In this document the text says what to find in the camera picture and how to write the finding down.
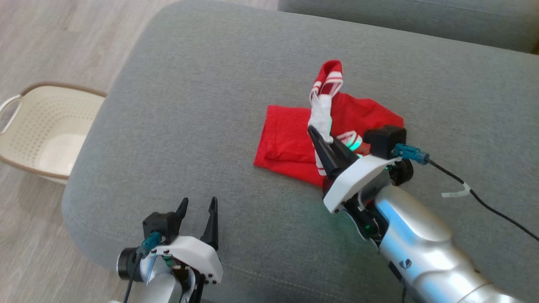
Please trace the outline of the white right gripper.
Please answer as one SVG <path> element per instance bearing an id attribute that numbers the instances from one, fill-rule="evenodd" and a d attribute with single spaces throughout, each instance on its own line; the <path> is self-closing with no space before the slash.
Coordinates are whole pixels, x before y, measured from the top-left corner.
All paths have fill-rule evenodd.
<path id="1" fill-rule="evenodd" d="M 324 136 L 315 126 L 307 132 L 315 149 L 316 166 L 325 178 L 335 180 L 323 198 L 330 213 L 343 208 L 343 203 L 358 194 L 360 202 L 374 200 L 382 214 L 411 213 L 415 199 L 404 190 L 393 186 L 387 165 L 402 161 L 401 157 L 386 160 L 373 155 L 359 158 L 336 137 Z M 344 170 L 339 176 L 338 170 Z"/>

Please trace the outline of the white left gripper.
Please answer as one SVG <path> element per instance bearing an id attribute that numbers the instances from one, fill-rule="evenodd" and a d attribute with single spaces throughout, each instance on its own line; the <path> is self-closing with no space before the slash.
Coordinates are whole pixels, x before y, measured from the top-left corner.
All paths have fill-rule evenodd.
<path id="1" fill-rule="evenodd" d="M 187 213 L 185 197 L 175 211 L 176 224 Z M 219 242 L 218 199 L 212 197 L 208 222 L 200 239 L 181 236 L 170 245 L 151 251 L 151 302 L 200 303 L 204 288 L 219 284 L 223 266 L 217 255 Z"/>

